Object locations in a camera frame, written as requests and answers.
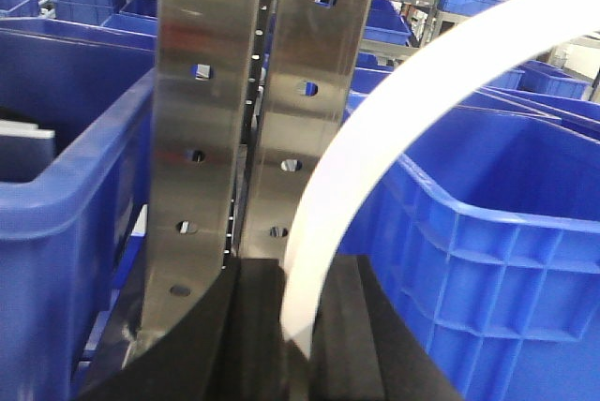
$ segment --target metal rail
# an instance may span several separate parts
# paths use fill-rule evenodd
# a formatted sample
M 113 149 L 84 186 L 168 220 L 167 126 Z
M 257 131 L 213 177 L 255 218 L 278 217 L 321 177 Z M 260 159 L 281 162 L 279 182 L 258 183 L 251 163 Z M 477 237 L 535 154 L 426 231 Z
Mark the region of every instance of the metal rail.
M 160 0 L 146 290 L 136 354 L 223 265 L 260 0 Z
M 242 257 L 282 259 L 300 196 L 338 131 L 370 0 L 279 0 Z

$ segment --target white plastic strip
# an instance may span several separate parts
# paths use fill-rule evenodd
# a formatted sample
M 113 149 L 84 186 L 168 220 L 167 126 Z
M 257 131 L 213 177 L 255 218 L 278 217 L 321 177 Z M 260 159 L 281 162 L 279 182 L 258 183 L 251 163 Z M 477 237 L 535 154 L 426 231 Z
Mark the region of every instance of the white plastic strip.
M 557 17 L 556 6 L 567 5 L 576 22 Z M 284 262 L 286 338 L 309 356 L 339 241 L 372 187 L 422 131 L 506 69 L 597 29 L 600 8 L 590 0 L 512 0 L 433 41 L 377 87 L 331 142 L 298 205 Z

